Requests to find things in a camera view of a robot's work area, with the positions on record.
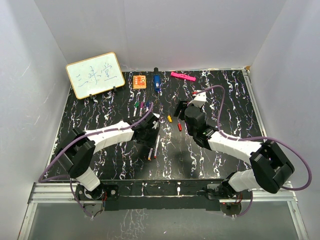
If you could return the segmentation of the white pen yellow tip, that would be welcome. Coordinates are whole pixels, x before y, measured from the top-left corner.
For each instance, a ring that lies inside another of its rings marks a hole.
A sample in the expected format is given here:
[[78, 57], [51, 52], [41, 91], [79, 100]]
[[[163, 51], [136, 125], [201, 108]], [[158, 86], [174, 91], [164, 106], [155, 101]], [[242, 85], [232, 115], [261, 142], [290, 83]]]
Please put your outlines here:
[[149, 153], [148, 153], [148, 158], [147, 158], [149, 161], [151, 160], [152, 152], [153, 152], [153, 148], [150, 148]]

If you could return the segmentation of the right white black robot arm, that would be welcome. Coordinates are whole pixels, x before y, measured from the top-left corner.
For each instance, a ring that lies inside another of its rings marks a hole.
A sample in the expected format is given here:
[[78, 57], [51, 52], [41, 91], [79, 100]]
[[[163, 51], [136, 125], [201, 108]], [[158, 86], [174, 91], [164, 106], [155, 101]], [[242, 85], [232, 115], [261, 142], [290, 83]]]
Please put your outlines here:
[[201, 108], [187, 101], [179, 101], [173, 115], [185, 122], [188, 134], [198, 146], [230, 155], [251, 167], [231, 173], [219, 186], [209, 190], [211, 195], [233, 199], [240, 192], [255, 188], [276, 194], [295, 171], [275, 141], [240, 141], [223, 137], [216, 127], [206, 122]]

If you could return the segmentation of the yellow pen cap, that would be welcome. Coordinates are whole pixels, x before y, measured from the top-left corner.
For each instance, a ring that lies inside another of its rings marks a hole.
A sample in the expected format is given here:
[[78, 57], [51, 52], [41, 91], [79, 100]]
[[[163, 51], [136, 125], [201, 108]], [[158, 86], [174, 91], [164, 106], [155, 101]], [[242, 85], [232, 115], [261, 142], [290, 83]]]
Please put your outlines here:
[[168, 121], [171, 123], [172, 122], [172, 118], [170, 115], [167, 116]]

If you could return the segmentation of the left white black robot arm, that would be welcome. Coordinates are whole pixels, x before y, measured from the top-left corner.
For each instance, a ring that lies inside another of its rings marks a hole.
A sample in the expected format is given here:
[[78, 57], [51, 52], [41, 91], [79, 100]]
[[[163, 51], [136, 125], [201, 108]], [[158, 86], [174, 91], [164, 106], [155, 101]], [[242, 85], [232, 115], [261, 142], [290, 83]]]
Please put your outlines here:
[[90, 167], [93, 155], [107, 147], [131, 141], [152, 148], [159, 131], [160, 115], [153, 112], [95, 130], [75, 128], [60, 143], [55, 158], [69, 177], [84, 186], [91, 199], [97, 200], [103, 195], [104, 188]]

